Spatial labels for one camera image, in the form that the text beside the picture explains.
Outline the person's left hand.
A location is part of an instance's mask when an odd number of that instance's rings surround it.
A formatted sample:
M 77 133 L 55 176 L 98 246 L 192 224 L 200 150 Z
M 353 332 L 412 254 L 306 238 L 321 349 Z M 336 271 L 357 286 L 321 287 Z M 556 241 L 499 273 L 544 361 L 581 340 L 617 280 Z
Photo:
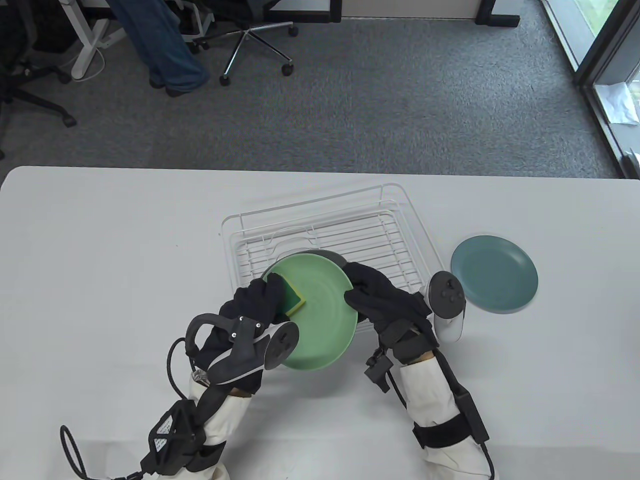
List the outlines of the person's left hand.
M 282 311 L 284 300 L 285 281 L 278 274 L 268 281 L 258 278 L 249 286 L 238 288 L 233 298 L 220 307 L 218 314 L 231 320 L 247 317 L 269 327 L 290 320 Z M 233 347 L 230 338 L 229 332 L 214 327 L 194 360 L 195 366 L 207 370 L 215 358 Z

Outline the person's right hand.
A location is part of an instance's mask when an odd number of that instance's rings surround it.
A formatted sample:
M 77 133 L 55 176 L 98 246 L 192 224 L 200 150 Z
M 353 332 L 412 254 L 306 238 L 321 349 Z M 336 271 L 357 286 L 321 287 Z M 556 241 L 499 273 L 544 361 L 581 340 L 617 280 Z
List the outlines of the person's right hand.
M 343 272 L 352 289 L 343 297 L 358 315 L 369 320 L 384 349 L 391 350 L 402 364 L 409 365 L 439 347 L 428 317 L 432 313 L 422 294 L 410 294 L 370 266 L 348 262 Z

